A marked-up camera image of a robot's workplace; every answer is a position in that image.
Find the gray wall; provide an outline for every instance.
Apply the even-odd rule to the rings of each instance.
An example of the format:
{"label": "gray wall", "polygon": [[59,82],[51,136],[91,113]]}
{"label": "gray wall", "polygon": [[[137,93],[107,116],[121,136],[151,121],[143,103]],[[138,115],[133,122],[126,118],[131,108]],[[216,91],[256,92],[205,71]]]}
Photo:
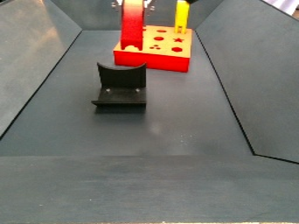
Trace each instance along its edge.
{"label": "gray wall", "polygon": [[299,162],[299,22],[225,0],[197,32],[256,153]]}
{"label": "gray wall", "polygon": [[81,33],[50,1],[0,4],[0,136]]}
{"label": "gray wall", "polygon": [[[111,8],[113,0],[53,0],[83,30],[119,30],[121,13]],[[192,5],[190,27],[196,29],[224,0],[200,0]],[[155,12],[146,17],[147,25],[174,26],[177,0],[157,0]]]}

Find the red block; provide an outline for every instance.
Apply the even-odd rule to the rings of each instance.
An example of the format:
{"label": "red block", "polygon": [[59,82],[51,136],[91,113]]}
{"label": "red block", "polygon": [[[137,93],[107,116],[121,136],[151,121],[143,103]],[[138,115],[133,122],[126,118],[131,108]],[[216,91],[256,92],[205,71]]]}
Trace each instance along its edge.
{"label": "red block", "polygon": [[126,50],[118,43],[114,54],[119,66],[138,67],[146,63],[149,68],[189,72],[193,47],[193,30],[176,33],[174,27],[151,26],[145,28],[145,49],[130,46]]}
{"label": "red block", "polygon": [[145,0],[125,0],[122,12],[121,46],[135,46],[143,51]]}

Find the red pegboard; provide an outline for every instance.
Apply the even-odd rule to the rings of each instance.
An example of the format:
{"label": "red pegboard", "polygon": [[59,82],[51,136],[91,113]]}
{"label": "red pegboard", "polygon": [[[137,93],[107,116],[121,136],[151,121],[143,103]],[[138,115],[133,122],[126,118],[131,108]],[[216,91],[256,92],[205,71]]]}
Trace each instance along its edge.
{"label": "red pegboard", "polygon": [[145,28],[145,49],[129,46],[122,50],[118,43],[114,50],[115,63],[121,66],[149,68],[177,72],[189,72],[193,46],[193,30],[186,34],[176,33],[174,27],[153,26]]}

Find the yellow peg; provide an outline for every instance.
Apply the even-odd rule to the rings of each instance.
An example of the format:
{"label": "yellow peg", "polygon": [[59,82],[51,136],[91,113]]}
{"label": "yellow peg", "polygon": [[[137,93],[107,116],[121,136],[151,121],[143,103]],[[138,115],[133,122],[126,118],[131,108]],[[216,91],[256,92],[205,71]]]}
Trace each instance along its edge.
{"label": "yellow peg", "polygon": [[188,23],[189,23],[189,15],[190,15],[190,4],[185,0],[178,0],[177,3],[177,12],[176,12],[176,25],[174,32],[176,33],[186,33]]}

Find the black object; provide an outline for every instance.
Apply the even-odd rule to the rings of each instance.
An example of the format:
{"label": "black object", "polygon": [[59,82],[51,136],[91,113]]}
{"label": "black object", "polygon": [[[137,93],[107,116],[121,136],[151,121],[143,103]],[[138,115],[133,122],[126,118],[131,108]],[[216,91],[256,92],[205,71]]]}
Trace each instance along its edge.
{"label": "black object", "polygon": [[146,105],[146,64],[115,69],[98,63],[98,71],[102,89],[95,105]]}
{"label": "black object", "polygon": [[200,0],[186,0],[186,2],[189,3],[189,4],[194,4],[196,2],[198,2]]}

